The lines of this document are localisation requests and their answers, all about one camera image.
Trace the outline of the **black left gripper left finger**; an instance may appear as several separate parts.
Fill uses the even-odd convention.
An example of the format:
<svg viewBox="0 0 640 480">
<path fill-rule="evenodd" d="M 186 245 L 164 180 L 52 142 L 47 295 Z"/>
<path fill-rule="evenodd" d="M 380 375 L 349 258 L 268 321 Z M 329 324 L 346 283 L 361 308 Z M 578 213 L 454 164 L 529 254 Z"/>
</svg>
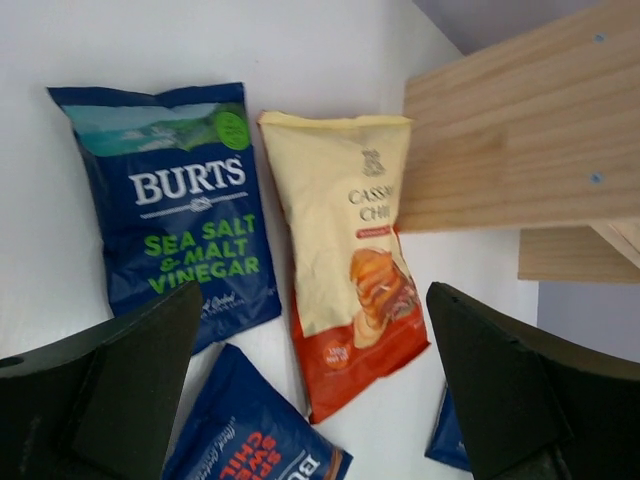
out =
<svg viewBox="0 0 640 480">
<path fill-rule="evenodd" d="M 2 359 L 2 478 L 160 478 L 201 309 L 191 281 Z"/>
</svg>

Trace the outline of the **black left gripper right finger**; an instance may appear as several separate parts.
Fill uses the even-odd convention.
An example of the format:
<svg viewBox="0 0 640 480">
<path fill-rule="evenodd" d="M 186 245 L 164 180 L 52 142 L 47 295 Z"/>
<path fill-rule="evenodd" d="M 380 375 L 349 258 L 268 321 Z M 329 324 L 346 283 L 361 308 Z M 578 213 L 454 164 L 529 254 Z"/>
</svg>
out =
<svg viewBox="0 0 640 480">
<path fill-rule="evenodd" d="M 426 306 L 474 478 L 638 478 L 638 363 L 445 283 Z"/>
</svg>

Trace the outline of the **blue Burts sea salt bag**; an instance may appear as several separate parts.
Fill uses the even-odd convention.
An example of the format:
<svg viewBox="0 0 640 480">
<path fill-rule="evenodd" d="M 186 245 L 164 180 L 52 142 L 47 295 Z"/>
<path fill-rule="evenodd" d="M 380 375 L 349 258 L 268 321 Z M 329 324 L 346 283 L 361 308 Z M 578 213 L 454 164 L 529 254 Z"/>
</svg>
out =
<svg viewBox="0 0 640 480">
<path fill-rule="evenodd" d="M 49 95 L 84 162 L 115 315 L 195 281 L 201 351 L 281 314 L 242 83 Z"/>
</svg>

